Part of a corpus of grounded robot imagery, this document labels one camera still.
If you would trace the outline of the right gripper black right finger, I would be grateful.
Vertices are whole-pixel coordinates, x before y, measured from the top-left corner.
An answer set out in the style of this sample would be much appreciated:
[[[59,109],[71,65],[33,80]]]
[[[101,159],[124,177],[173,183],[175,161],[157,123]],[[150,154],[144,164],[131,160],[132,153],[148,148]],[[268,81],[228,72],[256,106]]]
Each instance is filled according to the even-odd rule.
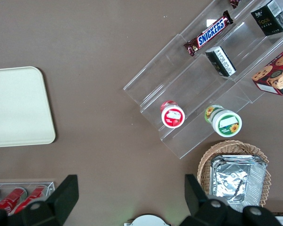
[[[190,212],[182,226],[277,226],[272,212],[247,206],[242,213],[216,198],[208,198],[193,174],[186,174],[184,195]]]

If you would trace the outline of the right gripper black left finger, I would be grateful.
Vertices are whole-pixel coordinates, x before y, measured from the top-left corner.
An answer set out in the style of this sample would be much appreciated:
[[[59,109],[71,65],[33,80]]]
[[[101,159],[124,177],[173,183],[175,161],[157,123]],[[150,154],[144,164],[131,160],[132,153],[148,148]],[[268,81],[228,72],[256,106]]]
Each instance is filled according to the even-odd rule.
[[[78,177],[68,175],[47,200],[31,203],[11,216],[0,210],[0,226],[62,226],[78,199]]]

